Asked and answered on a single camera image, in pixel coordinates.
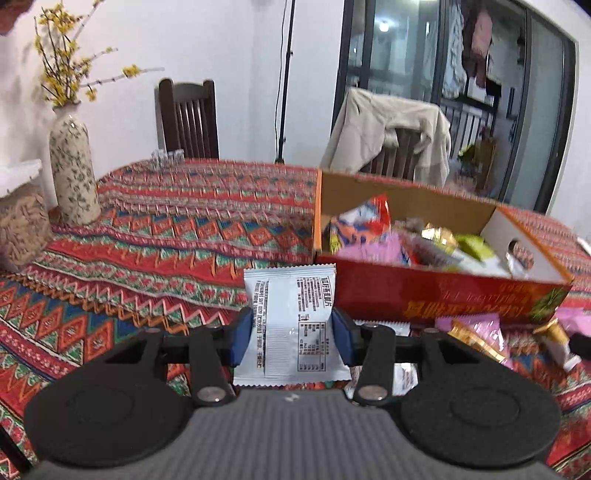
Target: white snack packet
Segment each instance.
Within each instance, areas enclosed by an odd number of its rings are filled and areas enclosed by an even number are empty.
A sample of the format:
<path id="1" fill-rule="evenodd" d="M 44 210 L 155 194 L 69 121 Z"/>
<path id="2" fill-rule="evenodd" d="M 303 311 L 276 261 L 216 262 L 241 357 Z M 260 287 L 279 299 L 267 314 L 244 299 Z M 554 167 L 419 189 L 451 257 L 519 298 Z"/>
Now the white snack packet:
<path id="1" fill-rule="evenodd" d="M 365 322 L 363 320 L 355 320 L 357 325 L 384 325 L 396 332 L 396 335 L 407 337 L 410 336 L 410 323 L 404 322 Z M 347 398 L 352 400 L 355 387 L 359 381 L 362 367 L 351 368 L 352 380 L 344 388 Z M 418 372 L 415 364 L 394 364 L 394 379 L 392 382 L 392 395 L 400 396 L 406 395 L 410 390 L 418 385 Z"/>
<path id="2" fill-rule="evenodd" d="M 280 386 L 351 380 L 335 345 L 335 265 L 249 269 L 254 326 L 234 384 Z"/>

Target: red cardboard box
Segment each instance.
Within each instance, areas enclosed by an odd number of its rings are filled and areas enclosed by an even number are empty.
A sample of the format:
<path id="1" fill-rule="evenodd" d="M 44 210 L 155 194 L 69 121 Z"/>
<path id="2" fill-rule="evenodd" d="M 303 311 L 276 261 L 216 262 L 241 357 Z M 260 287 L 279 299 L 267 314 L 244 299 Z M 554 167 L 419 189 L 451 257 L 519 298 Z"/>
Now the red cardboard box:
<path id="1" fill-rule="evenodd" d="M 323 235 L 330 218 L 381 193 L 388 196 L 392 221 L 419 217 L 455 233 L 480 235 L 500 258 L 505 258 L 509 244 L 517 240 L 533 256 L 528 280 L 379 265 L 331 255 Z M 316 263 L 336 264 L 335 305 L 359 320 L 429 326 L 439 316 L 495 312 L 505 325 L 541 323 L 564 300 L 573 280 L 520 227 L 509 209 L 369 175 L 319 172 L 313 241 Z"/>

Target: patterned tablecloth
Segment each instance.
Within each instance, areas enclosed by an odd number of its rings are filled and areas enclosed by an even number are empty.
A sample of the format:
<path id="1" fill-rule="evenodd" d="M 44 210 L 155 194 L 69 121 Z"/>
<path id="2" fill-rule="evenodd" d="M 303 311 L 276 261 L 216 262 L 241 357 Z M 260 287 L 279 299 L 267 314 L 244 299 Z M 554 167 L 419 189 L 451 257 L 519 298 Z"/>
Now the patterned tablecloth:
<path id="1" fill-rule="evenodd" d="M 247 304 L 242 271 L 309 263 L 316 171 L 193 160 L 160 173 L 140 162 L 99 182 L 93 225 L 56 225 L 19 275 L 0 277 L 0 422 L 34 457 L 22 428 L 41 388 L 146 326 L 186 333 L 228 323 Z M 591 309 L 591 261 L 558 222 L 517 212 L 575 275 L 566 305 Z M 591 381 L 565 375 L 525 332 L 505 332 L 517 370 L 551 390 L 563 425 L 548 463 L 578 479 L 591 468 Z M 187 391 L 181 365 L 170 385 Z M 308 385 L 322 388 L 323 385 Z M 18 472 L 0 454 L 0 473 Z"/>

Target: black pole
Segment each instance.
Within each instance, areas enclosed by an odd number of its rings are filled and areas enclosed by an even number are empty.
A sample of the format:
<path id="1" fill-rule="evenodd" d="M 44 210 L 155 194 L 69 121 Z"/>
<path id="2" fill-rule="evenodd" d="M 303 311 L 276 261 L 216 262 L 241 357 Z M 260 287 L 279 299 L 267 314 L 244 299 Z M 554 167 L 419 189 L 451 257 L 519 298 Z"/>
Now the black pole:
<path id="1" fill-rule="evenodd" d="M 275 163 L 285 163 L 283 159 L 283 144 L 285 143 L 285 107 L 287 106 L 287 83 L 290 80 L 291 37 L 294 31 L 294 14 L 296 13 L 296 0 L 291 0 L 290 33 L 287 37 L 287 53 L 285 54 L 285 79 L 283 81 L 283 106 L 281 107 L 281 129 L 279 133 L 279 154 Z"/>

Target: chair backrest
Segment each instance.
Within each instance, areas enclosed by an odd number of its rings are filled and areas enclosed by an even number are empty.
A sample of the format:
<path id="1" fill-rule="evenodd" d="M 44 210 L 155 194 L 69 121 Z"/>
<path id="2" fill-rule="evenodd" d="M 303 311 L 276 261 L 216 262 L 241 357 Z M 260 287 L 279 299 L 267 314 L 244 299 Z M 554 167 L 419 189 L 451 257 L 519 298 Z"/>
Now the chair backrest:
<path id="1" fill-rule="evenodd" d="M 182 148 L 187 158 L 219 158 L 213 80 L 198 85 L 163 79 L 158 101 L 167 151 Z"/>
<path id="2" fill-rule="evenodd" d="M 371 162 L 361 169 L 364 173 L 373 173 L 384 177 L 414 180 L 417 155 L 414 147 L 421 140 L 421 132 L 397 128 L 398 148 L 383 148 Z"/>

